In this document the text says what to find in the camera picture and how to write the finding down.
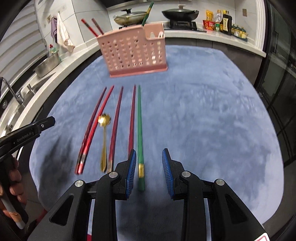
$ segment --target green chopstick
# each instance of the green chopstick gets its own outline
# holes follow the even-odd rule
[[[138,162],[139,162],[139,191],[145,191],[145,173],[142,136],[141,87],[138,86]]]
[[[150,3],[149,8],[148,8],[148,10],[147,10],[147,12],[146,12],[146,14],[145,14],[144,19],[143,19],[142,26],[145,25],[145,23],[146,23],[146,21],[147,21],[147,18],[149,17],[149,13],[150,13],[150,11],[151,11],[151,8],[152,8],[153,4],[154,4],[154,2],[151,2],[151,3]]]

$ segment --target sink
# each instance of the sink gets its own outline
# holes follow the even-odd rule
[[[18,118],[24,111],[25,107],[28,105],[30,100],[33,98],[33,96],[37,93],[37,91],[46,83],[47,80],[51,78],[55,73],[45,77],[44,79],[40,80],[33,86],[31,86],[32,91],[28,91],[27,94],[24,96],[24,102],[22,105],[19,105],[15,99],[12,99],[11,102],[9,103],[8,107],[6,108],[6,111],[10,113],[6,113],[5,117],[3,120],[1,120],[1,125],[0,125],[0,134],[1,137],[5,136],[6,134],[10,133],[17,122]]]

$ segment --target white towel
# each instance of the white towel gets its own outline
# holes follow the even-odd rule
[[[57,13],[57,43],[66,48],[69,52],[73,52],[75,48],[75,45],[69,38],[68,31],[66,30],[59,12]]]

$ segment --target blue gripper pad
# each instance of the blue gripper pad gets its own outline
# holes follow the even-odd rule
[[[133,156],[131,159],[131,164],[128,170],[128,175],[126,178],[126,198],[129,198],[131,194],[131,190],[133,189],[133,178],[135,176],[136,161],[137,161],[137,154],[136,154],[136,151],[134,150]]]
[[[163,160],[163,171],[165,173],[165,181],[167,184],[168,194],[170,195],[171,198],[173,198],[175,195],[174,179],[173,179],[173,175],[172,175],[172,172],[170,169],[169,160],[168,160],[168,157],[165,153],[165,150],[163,150],[162,160]]]

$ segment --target pot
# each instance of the pot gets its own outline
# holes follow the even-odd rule
[[[191,22],[198,17],[198,10],[183,9],[186,5],[179,4],[178,9],[169,9],[162,11],[163,15],[169,20]]]
[[[42,78],[57,67],[60,63],[60,58],[58,52],[49,56],[47,59],[43,60],[35,69],[35,73],[38,78]]]
[[[122,11],[126,12],[126,14],[123,14],[121,16],[115,15],[113,17],[114,21],[121,26],[141,24],[144,20],[145,15],[146,15],[146,12],[131,12],[131,8],[124,9]]]

